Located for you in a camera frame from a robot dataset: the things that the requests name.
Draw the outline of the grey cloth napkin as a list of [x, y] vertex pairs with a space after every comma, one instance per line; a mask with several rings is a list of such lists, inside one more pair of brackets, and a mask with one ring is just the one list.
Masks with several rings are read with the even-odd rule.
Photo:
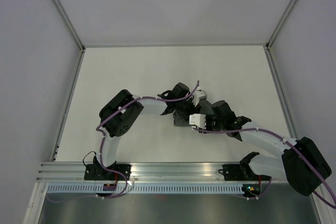
[[192, 100], [178, 102], [173, 112], [174, 126], [189, 126], [189, 116], [192, 114], [214, 114], [212, 104], [206, 99], [194, 105]]

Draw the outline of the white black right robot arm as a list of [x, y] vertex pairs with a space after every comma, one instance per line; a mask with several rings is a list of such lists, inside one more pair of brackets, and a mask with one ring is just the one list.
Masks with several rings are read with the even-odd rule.
[[299, 194], [311, 195], [332, 170], [313, 140], [283, 137], [267, 130], [245, 116], [236, 116], [228, 103], [217, 101], [206, 116], [206, 129], [224, 131], [229, 137], [254, 145], [271, 157], [252, 152], [240, 162], [239, 172], [245, 179], [265, 175], [285, 180]]

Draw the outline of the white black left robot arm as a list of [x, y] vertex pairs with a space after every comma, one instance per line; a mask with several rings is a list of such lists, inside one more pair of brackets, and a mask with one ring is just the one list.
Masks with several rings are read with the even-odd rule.
[[189, 117], [200, 111], [200, 100], [207, 94], [197, 84], [193, 91], [179, 82], [172, 90], [155, 97], [141, 97], [121, 90], [99, 112], [101, 119], [96, 130], [103, 134], [96, 173], [104, 180], [114, 176], [117, 148], [123, 136], [136, 119], [145, 114], [173, 115], [174, 126], [189, 126]]

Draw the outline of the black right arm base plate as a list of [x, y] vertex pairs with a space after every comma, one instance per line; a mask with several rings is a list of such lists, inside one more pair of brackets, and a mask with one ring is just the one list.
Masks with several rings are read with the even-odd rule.
[[222, 168], [218, 170], [218, 173], [223, 175], [224, 180], [228, 182], [263, 182], [270, 180], [269, 176], [256, 175], [249, 167], [241, 166], [240, 164], [224, 164]]

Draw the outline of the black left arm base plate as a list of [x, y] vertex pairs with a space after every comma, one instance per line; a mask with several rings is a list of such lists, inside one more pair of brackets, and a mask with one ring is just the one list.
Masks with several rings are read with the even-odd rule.
[[[86, 163], [85, 158], [94, 153], [92, 163]], [[120, 164], [114, 162], [112, 165], [104, 169], [97, 159], [97, 153], [95, 151], [89, 152], [83, 159], [82, 163], [85, 166], [84, 180], [95, 180], [95, 181], [126, 181], [131, 175], [131, 165], [130, 164]]]

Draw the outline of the aluminium front rail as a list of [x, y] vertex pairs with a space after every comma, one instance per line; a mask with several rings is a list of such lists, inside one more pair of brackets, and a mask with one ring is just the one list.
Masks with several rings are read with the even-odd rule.
[[[132, 182], [139, 183], [228, 183], [258, 182], [247, 179], [237, 162], [214, 163], [139, 163], [129, 162], [130, 170], [124, 172]], [[36, 180], [38, 182], [83, 182], [86, 167], [81, 162], [43, 162]]]

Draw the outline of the aluminium right frame post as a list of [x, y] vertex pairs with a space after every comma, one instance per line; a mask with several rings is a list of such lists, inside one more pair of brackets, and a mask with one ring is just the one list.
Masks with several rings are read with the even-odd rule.
[[274, 44], [276, 41], [277, 37], [279, 36], [283, 26], [285, 25], [286, 21], [288, 20], [290, 14], [294, 10], [296, 4], [298, 3], [299, 0], [290, 0], [289, 3], [287, 4], [284, 12], [282, 13], [280, 19], [278, 20], [273, 32], [271, 33], [269, 39], [267, 40], [264, 50], [269, 51], [271, 46]]

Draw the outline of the aluminium frame post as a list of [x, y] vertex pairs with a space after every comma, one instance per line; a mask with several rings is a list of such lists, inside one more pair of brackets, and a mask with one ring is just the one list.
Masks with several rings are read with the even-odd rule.
[[264, 50], [269, 51], [271, 46], [274, 44], [276, 41], [277, 37], [279, 36], [283, 26], [285, 25], [286, 21], [288, 20], [290, 14], [294, 10], [296, 4], [298, 3], [299, 0], [290, 0], [289, 3], [287, 4], [284, 12], [282, 13], [280, 19], [278, 20], [273, 32], [271, 33], [269, 39], [267, 40]]
[[54, 7], [56, 8], [56, 11], [58, 12], [58, 14], [60, 15], [63, 23], [65, 24], [67, 30], [70, 33], [70, 36], [72, 37], [72, 39], [74, 40], [75, 44], [77, 45], [77, 47], [79, 48], [80, 52], [84, 52], [85, 50], [85, 46], [83, 45], [81, 39], [79, 38], [78, 33], [76, 32], [69, 16], [66, 13], [66, 10], [64, 9], [62, 3], [60, 0], [51, 0], [51, 2], [53, 3]]

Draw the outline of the aluminium left frame post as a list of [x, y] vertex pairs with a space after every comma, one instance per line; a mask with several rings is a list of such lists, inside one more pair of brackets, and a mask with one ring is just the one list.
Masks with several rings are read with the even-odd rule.
[[84, 52], [85, 50], [85, 46], [83, 45], [81, 39], [79, 38], [78, 33], [76, 32], [69, 16], [66, 13], [66, 10], [64, 9], [62, 3], [60, 0], [51, 0], [51, 2], [53, 3], [54, 7], [56, 8], [56, 11], [58, 12], [58, 14], [60, 15], [63, 23], [65, 24], [67, 30], [70, 33], [70, 36], [72, 37], [72, 39], [74, 40], [75, 44], [77, 45], [77, 47], [79, 48], [80, 52]]

